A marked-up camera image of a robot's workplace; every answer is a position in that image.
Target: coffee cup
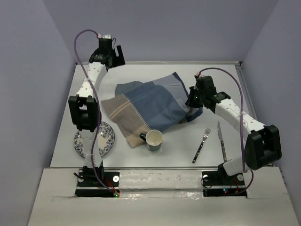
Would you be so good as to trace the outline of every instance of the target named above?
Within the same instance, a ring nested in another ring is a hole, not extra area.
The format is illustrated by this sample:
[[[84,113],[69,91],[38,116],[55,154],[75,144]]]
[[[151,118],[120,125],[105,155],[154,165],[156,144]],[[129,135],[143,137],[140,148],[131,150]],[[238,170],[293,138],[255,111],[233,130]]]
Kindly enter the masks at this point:
[[[163,135],[159,130],[152,129],[148,133],[141,133],[139,137],[146,141],[146,145],[148,149],[152,152],[157,151],[160,149],[162,141],[163,141]]]

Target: plate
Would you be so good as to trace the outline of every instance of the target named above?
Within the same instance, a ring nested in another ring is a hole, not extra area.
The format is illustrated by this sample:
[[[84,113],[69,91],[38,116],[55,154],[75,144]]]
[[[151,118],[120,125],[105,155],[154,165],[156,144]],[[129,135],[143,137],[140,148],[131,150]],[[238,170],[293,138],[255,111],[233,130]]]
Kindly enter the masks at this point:
[[[101,122],[97,136],[99,154],[103,157],[113,147],[115,142],[115,133],[113,128],[106,122]],[[80,132],[77,131],[74,137],[74,149],[81,157],[84,158],[83,152],[83,139],[80,136]]]

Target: metal edge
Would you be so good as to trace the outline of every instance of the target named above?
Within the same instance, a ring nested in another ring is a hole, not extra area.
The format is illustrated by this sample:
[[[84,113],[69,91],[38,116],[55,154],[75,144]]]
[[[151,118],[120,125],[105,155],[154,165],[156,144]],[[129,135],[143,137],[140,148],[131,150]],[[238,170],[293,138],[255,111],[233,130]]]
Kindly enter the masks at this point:
[[[286,183],[286,180],[285,180],[285,177],[284,177],[284,175],[283,175],[283,172],[282,172],[282,168],[281,168],[281,167],[279,167],[279,171],[280,171],[281,177],[282,177],[282,179],[283,179],[283,183],[284,183],[285,187],[287,188],[287,183]]]
[[[104,167],[106,171],[121,170],[217,170],[217,166],[204,167]],[[81,167],[50,167],[49,169],[81,169]]]
[[[126,65],[236,65],[238,61],[127,61]]]
[[[250,97],[249,90],[248,90],[247,85],[246,85],[246,81],[244,79],[244,74],[243,74],[240,63],[235,64],[235,69],[236,69],[238,79],[239,79],[240,84],[241,84],[241,88],[243,90],[243,94],[246,97],[246,104],[247,104],[248,109],[250,110],[250,115],[253,118],[255,118],[256,120],[258,120],[255,108],[253,106],[253,103],[252,103],[252,100],[251,100],[251,97]]]

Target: knife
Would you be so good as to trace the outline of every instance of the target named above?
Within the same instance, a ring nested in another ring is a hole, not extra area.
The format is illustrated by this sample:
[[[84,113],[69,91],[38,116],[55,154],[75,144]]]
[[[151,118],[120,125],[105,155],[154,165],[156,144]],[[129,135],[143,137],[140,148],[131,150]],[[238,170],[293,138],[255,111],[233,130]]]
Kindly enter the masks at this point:
[[[227,156],[226,156],[226,151],[225,151],[224,140],[222,139],[222,130],[221,130],[220,121],[218,121],[218,123],[217,123],[217,133],[218,133],[218,138],[219,138],[219,140],[221,142],[221,146],[222,146],[222,156],[224,158],[224,162],[226,162]]]

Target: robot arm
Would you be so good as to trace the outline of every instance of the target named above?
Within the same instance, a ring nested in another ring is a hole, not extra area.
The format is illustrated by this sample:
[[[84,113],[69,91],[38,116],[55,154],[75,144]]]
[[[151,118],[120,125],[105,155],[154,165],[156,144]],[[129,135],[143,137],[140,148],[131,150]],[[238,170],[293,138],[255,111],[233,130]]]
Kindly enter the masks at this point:
[[[75,96],[70,96],[68,100],[72,123],[76,125],[83,138],[83,152],[85,163],[83,166],[84,178],[94,178],[94,171],[91,160],[94,160],[96,172],[102,180],[104,175],[103,161],[98,151],[96,142],[93,149],[93,158],[91,158],[91,148],[93,139],[97,131],[99,103],[96,101],[95,94],[89,83],[92,82],[96,92],[100,83],[107,74],[109,68],[125,64],[121,46],[117,46],[118,56],[112,47],[112,38],[110,35],[98,36],[98,48],[89,59],[88,79],[86,78]]]
[[[240,108],[224,92],[216,92],[211,76],[196,76],[196,85],[190,87],[187,106],[205,106],[221,116],[237,131],[240,131]],[[281,158],[279,131],[276,126],[266,126],[243,112],[245,169],[257,170]],[[227,179],[242,173],[242,156],[222,163],[218,167],[220,177]]]

